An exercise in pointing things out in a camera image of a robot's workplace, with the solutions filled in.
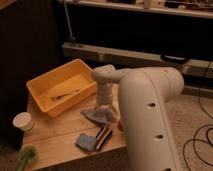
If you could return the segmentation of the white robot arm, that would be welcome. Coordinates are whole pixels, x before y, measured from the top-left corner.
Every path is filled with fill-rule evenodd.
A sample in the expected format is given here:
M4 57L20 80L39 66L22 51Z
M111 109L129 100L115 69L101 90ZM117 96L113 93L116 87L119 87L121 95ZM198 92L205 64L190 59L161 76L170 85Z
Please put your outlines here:
M182 74L173 67L92 71L97 82L97 103L113 101L112 84L118 86L120 123L133 171L183 171L165 103L180 95Z

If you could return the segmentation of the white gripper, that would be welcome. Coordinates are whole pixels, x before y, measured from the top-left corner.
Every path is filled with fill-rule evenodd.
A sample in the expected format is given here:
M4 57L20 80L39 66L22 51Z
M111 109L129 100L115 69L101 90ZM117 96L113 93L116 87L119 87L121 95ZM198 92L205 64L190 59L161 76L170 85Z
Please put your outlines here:
M97 108L105 107L105 108L110 109L114 115L117 114L116 108L113 105L113 96L112 95L109 95L109 96L98 95L96 97L96 107Z

